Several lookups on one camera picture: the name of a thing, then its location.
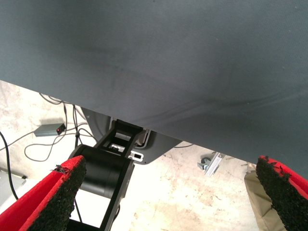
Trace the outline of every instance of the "beige fabric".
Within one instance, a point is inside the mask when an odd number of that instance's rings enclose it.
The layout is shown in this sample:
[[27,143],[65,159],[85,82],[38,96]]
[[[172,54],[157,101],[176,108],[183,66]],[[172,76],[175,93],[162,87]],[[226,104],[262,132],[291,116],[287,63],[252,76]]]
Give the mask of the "beige fabric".
[[271,199],[258,180],[256,171],[247,173],[244,180],[259,229],[261,231],[285,231],[276,210],[271,208]]

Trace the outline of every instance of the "black bracket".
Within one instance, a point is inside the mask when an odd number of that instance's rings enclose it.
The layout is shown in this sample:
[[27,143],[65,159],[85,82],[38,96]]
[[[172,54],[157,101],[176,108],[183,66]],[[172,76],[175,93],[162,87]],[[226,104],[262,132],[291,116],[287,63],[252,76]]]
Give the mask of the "black bracket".
[[141,127],[117,120],[94,147],[80,145],[73,151],[70,158],[83,155],[87,161],[87,173],[81,188],[111,200],[99,228],[70,219],[66,230],[110,231],[134,169],[133,160],[128,156],[142,131]]

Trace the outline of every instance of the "wire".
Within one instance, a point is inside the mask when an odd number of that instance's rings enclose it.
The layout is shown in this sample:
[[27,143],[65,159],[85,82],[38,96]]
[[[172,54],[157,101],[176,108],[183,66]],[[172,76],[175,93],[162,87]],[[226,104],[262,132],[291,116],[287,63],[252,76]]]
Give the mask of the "wire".
[[[49,103],[51,103],[51,104],[54,104],[54,105],[59,105],[59,104],[61,104],[61,103],[71,104],[71,103],[69,103],[69,102],[65,102],[65,101],[63,101],[63,100],[58,100],[58,99],[56,99],[56,98],[54,98],[54,97],[48,96],[48,98],[49,98],[50,100],[55,101],[55,102],[52,102],[52,101],[50,101],[49,99],[45,98],[45,96],[44,96],[42,93],[39,93],[39,95],[40,95],[44,100],[46,100],[47,102],[49,102]],[[84,120],[87,120],[87,119],[84,117],[84,115],[83,115],[77,108],[76,108],[76,111],[77,111],[77,113],[78,113]]]
[[191,147],[191,146],[193,146],[193,143],[190,144],[190,145],[187,145],[187,146],[180,146],[180,147],[174,147],[174,148],[188,148],[188,147]]
[[55,102],[52,102],[52,101],[50,101],[49,99],[45,98],[45,96],[43,96],[42,93],[39,93],[39,95],[40,95],[44,100],[46,100],[47,102],[49,102],[49,103],[51,103],[51,104],[59,105],[59,104],[62,103],[62,101],[56,101],[56,103],[55,103]]
[[[65,128],[66,128],[66,127],[67,127],[67,111],[66,111],[66,105],[65,105],[65,103],[64,103],[64,102],[62,102],[62,103],[63,103],[63,110],[64,110],[64,114],[65,114]],[[50,156],[50,154],[51,154],[51,151],[52,151],[53,146],[54,146],[55,144],[59,143],[59,142],[64,138],[64,136],[66,135],[66,132],[67,132],[67,130],[65,129],[64,135],[60,135],[60,136],[57,136],[56,138],[54,138],[52,144],[33,143],[33,144],[30,144],[30,145],[26,146],[25,149],[24,149],[24,154],[25,154],[25,156],[26,156],[28,159],[33,160],[33,161],[37,161],[37,162],[44,162],[44,161],[48,160],[48,158],[49,158],[49,156]],[[48,153],[47,157],[46,157],[44,160],[35,160],[35,159],[30,158],[30,157],[26,154],[27,148],[28,148],[28,147],[31,147],[31,146],[35,146],[35,145],[40,145],[40,146],[51,146],[51,147],[50,147],[50,150],[49,150],[49,153]]]
[[79,221],[82,223],[82,219],[81,219],[81,215],[80,215],[80,212],[79,212],[79,208],[78,208],[76,199],[74,199],[74,202],[75,202],[75,205],[76,205],[76,210],[77,210],[77,213],[78,213]]
[[98,142],[98,140],[97,140],[91,133],[89,133],[87,130],[85,130],[84,128],[79,128],[78,132],[81,131],[81,130],[83,130],[83,131],[85,131],[86,133],[88,133],[89,136],[91,136],[93,139],[95,139],[96,142]]
[[[59,136],[57,136],[57,137],[55,138],[55,140],[56,140],[57,138],[61,137],[61,136],[63,137],[64,135],[66,135],[66,136],[68,136],[68,135],[75,135],[75,133],[67,133],[67,134],[59,135]],[[39,146],[51,146],[51,150],[52,150],[53,146],[54,146],[55,144],[57,144],[57,143],[60,141],[60,140],[59,140],[59,141],[55,142],[55,140],[53,141],[53,143],[50,143],[50,144],[44,144],[44,143],[34,143],[34,144],[30,144],[30,145],[28,145],[28,146],[25,148],[24,154],[25,154],[25,156],[26,156],[28,159],[30,159],[30,160],[32,160],[32,161],[44,162],[44,161],[46,161],[46,160],[49,158],[49,156],[50,156],[50,154],[51,154],[51,151],[49,152],[48,156],[47,156],[44,160],[36,160],[36,159],[32,159],[31,157],[29,157],[29,156],[26,154],[26,149],[27,149],[28,147],[30,147],[30,146],[33,146],[33,145],[39,145]]]
[[118,206],[117,210],[116,210],[116,214],[115,214],[115,217],[114,219],[112,220],[112,224],[114,223],[115,219],[117,218],[117,216],[119,215],[120,213],[120,209],[121,209],[121,205]]
[[[84,122],[84,123],[78,124],[78,126],[80,127],[80,126],[86,125],[86,124],[87,124],[87,123]],[[70,129],[67,129],[66,131],[71,131],[71,130],[74,130],[74,129],[75,129],[75,128],[70,128]],[[22,138],[24,138],[24,137],[26,137],[26,136],[32,134],[33,132],[34,132],[34,131],[28,132],[27,134],[25,134],[25,135],[19,137],[18,139],[16,139],[16,140],[13,141],[12,143],[8,144],[8,147],[10,147],[12,144],[16,143],[17,141],[21,140]]]
[[27,134],[25,134],[25,135],[19,137],[18,139],[16,139],[16,140],[13,141],[12,143],[10,143],[10,144],[8,145],[8,147],[10,147],[12,144],[16,143],[17,141],[21,140],[23,137],[26,137],[26,136],[32,134],[33,132],[34,132],[34,131],[28,132]]
[[9,183],[10,183],[10,187],[12,190],[12,193],[15,197],[16,200],[18,200],[18,196],[15,192],[14,186],[13,186],[13,181],[12,181],[12,174],[11,174],[11,165],[10,165],[10,153],[9,153],[9,146],[4,138],[4,135],[2,134],[2,132],[0,131],[0,136],[3,139],[4,142],[4,146],[5,146],[5,151],[6,151],[6,162],[7,162],[7,166],[8,166],[8,175],[9,175]]

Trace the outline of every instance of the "floor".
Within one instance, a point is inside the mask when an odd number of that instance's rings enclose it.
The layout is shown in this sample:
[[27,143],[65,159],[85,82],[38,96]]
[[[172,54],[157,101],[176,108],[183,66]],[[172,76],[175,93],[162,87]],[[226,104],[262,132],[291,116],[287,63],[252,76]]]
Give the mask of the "floor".
[[[67,111],[68,128],[73,128],[70,105]],[[37,92],[3,81],[0,81],[0,113],[0,129],[8,143],[42,123],[65,121],[62,105],[52,105]],[[74,138],[74,135],[64,137],[53,147],[46,162],[27,159],[24,147],[50,143],[53,137],[36,138],[31,134],[10,147],[13,172],[29,178],[27,186],[17,191],[19,196],[68,158],[74,149]],[[88,145],[95,143],[90,137],[82,137],[82,141]],[[44,159],[48,152],[49,147],[45,146],[27,149],[27,154],[37,159]],[[211,153],[194,145],[172,149],[148,165],[136,165],[112,231],[257,231],[244,185],[247,163],[225,156],[217,172],[206,178],[197,162]],[[4,151],[0,151],[0,168],[6,169]],[[100,224],[108,199],[79,190],[77,201],[84,221]],[[10,198],[0,212],[13,202]],[[77,219],[75,211],[72,218]]]

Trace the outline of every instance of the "black cylinder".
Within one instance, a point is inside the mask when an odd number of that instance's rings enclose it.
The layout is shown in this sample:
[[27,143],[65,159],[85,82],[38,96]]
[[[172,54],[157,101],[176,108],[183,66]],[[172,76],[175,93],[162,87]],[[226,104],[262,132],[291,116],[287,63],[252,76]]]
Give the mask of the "black cylinder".
[[83,144],[72,152],[70,158],[78,155],[84,156],[87,161],[87,173],[80,188],[111,198],[123,165],[129,160]]

